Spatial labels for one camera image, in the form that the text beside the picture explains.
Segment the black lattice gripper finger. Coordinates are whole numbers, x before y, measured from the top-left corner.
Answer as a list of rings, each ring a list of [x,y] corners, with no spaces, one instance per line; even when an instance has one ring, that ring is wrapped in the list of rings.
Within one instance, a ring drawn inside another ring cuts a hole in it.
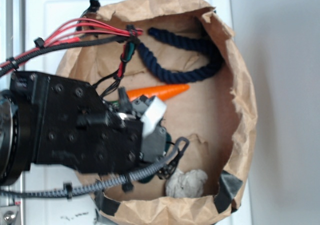
[[[176,140],[171,152],[160,161],[160,169],[156,175],[161,180],[168,180],[175,173],[189,144],[190,141],[186,137],[179,137]]]

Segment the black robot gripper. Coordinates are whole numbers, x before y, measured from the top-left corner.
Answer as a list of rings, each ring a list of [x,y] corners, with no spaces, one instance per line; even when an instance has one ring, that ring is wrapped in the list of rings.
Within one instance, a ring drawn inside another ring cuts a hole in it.
[[[9,87],[9,172],[62,165],[81,174],[124,174],[163,156],[160,122],[142,137],[146,97],[130,102],[119,90],[119,107],[103,101],[89,83],[41,72],[17,71]]]

